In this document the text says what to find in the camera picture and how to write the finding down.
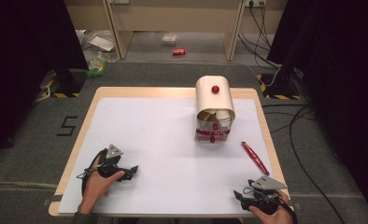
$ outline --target gray carpet floor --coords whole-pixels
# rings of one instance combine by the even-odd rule
[[[260,67],[252,68],[255,74],[271,73]],[[335,157],[310,99],[264,98],[257,78],[240,64],[109,63],[101,77],[86,79],[78,98],[49,98],[36,104],[15,132],[14,146],[0,149],[0,224],[70,223],[70,218],[49,215],[49,199],[60,181],[97,88],[194,87],[196,80],[205,75],[225,76],[232,88],[253,88],[259,93],[262,105],[269,105],[263,110],[299,223],[340,223],[300,164],[346,223],[368,223],[368,204],[347,168]],[[290,128],[293,115],[305,104],[310,106]],[[61,128],[67,116],[77,117],[66,123],[76,128],[70,136],[57,136],[69,132]],[[109,218],[99,219],[99,223],[109,221]],[[257,219],[245,222],[259,223]]]

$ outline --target red knob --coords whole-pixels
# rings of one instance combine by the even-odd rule
[[[218,86],[213,86],[212,88],[211,88],[211,91],[213,92],[213,93],[219,93],[219,87]]]

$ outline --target hand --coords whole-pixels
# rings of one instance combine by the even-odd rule
[[[276,190],[281,199],[286,203],[289,200],[289,196],[280,189]],[[291,215],[282,206],[279,206],[272,215],[267,215],[261,211],[258,207],[249,206],[248,210],[258,217],[263,224],[291,224]]]
[[[99,163],[99,159],[100,158],[96,159],[94,165]],[[109,178],[104,178],[99,175],[99,172],[92,172],[86,183],[86,187],[82,196],[82,202],[78,206],[78,212],[81,214],[91,213],[94,205],[103,195],[108,197],[108,187],[124,175],[125,172],[119,171]]]

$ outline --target green object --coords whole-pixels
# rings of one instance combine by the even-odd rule
[[[92,60],[89,64],[89,71],[87,71],[86,75],[89,77],[100,77],[106,68],[106,62],[102,60]]]

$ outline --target red can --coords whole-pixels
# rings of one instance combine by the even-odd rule
[[[173,50],[173,55],[184,55],[185,54],[185,49],[174,49]]]

